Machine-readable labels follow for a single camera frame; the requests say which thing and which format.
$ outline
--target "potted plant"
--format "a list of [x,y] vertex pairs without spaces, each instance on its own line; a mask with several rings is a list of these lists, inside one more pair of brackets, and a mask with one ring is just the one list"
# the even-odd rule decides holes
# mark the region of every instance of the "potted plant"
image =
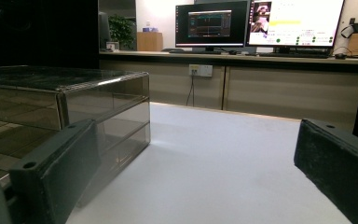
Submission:
[[135,37],[132,35],[131,21],[117,14],[109,16],[109,29],[112,41],[118,42],[121,49],[133,49]]

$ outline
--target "computer screen display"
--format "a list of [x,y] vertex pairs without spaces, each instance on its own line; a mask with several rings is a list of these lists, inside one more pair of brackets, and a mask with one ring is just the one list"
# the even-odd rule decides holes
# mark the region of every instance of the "computer screen display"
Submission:
[[176,6],[175,46],[243,47],[247,6],[246,1]]
[[251,0],[246,46],[332,48],[344,0]]

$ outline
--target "keyboard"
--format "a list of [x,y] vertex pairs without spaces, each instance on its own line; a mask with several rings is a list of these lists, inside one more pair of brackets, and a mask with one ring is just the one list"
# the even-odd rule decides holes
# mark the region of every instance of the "keyboard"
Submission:
[[277,58],[312,58],[327,59],[329,56],[324,54],[303,54],[303,53],[256,53],[260,57],[277,57]]
[[222,54],[221,51],[192,51],[192,50],[172,50],[173,54]]

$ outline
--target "screw hole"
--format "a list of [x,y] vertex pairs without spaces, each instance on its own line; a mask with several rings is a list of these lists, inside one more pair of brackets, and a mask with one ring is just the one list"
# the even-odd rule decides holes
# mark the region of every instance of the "screw hole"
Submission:
[[34,166],[36,166],[36,162],[31,161],[31,162],[28,162],[28,163],[26,163],[25,165],[23,165],[22,168],[24,168],[24,169],[30,169],[30,168],[33,168]]

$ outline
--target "white table surface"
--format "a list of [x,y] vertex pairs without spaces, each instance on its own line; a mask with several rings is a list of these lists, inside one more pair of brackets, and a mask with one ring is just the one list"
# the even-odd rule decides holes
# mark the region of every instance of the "white table surface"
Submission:
[[69,224],[345,224],[294,166],[300,120],[152,103],[151,143]]

